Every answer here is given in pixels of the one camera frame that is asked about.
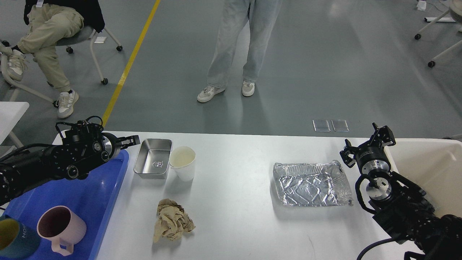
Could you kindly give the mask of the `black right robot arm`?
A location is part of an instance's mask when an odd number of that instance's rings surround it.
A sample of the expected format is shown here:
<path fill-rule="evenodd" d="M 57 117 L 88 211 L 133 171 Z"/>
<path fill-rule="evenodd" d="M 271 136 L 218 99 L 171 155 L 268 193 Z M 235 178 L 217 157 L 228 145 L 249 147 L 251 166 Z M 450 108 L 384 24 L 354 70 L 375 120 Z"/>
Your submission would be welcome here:
<path fill-rule="evenodd" d="M 396 144 L 394 134 L 388 126 L 372 125 L 374 133 L 369 140 L 355 147 L 346 139 L 340 156 L 349 168 L 358 166 L 357 201 L 389 238 L 368 245 L 357 259 L 382 244 L 413 241 L 421 253 L 407 251 L 405 260 L 460 260 L 461 217 L 437 217 L 434 206 L 425 198 L 426 191 L 391 170 L 384 149 Z"/>

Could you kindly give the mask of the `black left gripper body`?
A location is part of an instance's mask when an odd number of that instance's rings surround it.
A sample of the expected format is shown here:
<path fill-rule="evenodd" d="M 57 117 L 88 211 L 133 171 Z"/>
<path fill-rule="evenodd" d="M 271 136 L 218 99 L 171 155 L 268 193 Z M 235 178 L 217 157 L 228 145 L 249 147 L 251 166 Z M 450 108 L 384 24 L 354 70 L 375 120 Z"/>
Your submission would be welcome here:
<path fill-rule="evenodd" d="M 102 133 L 101 142 L 102 152 L 100 155 L 101 160 L 111 160 L 120 153 L 122 149 L 122 142 L 114 134 L 109 132 Z"/>

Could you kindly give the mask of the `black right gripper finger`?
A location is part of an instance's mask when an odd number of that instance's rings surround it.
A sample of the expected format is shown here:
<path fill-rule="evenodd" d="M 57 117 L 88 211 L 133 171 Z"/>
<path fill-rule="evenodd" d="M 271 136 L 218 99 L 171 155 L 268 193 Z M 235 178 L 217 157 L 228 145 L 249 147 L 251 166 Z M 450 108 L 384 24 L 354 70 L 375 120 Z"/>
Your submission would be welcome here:
<path fill-rule="evenodd" d="M 339 152 L 343 163 L 348 168 L 353 168 L 357 162 L 357 154 L 359 153 L 359 147 L 352 146 L 350 140 L 345 139 L 345 146 L 342 151 Z"/>
<path fill-rule="evenodd" d="M 386 146 L 395 146 L 396 140 L 394 133 L 387 125 L 379 127 L 376 123 L 372 123 L 374 133 L 370 138 L 370 146 L 383 148 Z"/>

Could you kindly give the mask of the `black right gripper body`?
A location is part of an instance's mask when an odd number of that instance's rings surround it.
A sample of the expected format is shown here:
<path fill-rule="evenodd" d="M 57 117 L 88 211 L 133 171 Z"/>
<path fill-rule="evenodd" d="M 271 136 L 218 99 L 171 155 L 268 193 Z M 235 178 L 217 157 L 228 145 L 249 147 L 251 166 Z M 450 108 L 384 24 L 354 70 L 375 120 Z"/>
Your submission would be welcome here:
<path fill-rule="evenodd" d="M 354 158 L 360 173 L 371 173 L 372 171 L 388 173 L 391 169 L 383 148 L 372 146 L 359 148 Z"/>

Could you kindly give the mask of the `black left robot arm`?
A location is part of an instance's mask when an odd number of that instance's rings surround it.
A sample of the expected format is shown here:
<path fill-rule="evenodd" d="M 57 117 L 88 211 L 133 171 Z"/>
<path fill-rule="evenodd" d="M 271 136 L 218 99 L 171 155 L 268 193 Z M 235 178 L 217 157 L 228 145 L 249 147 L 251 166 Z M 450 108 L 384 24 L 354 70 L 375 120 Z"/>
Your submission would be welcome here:
<path fill-rule="evenodd" d="M 139 145 L 138 135 L 116 137 L 91 117 L 76 123 L 57 122 L 61 145 L 34 143 L 0 160 L 1 205 L 52 180 L 86 179 L 90 171 Z"/>

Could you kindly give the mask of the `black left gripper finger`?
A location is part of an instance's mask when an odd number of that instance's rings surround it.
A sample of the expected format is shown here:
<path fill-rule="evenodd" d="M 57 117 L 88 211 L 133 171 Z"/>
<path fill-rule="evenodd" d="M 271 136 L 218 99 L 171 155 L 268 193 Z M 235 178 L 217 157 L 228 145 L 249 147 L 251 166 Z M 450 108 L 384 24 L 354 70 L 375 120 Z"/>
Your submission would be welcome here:
<path fill-rule="evenodd" d="M 131 136 L 117 138 L 117 146 L 119 146 L 120 149 L 126 149 L 128 147 L 139 145 L 139 144 L 140 144 L 140 138 L 138 135 L 131 135 Z"/>

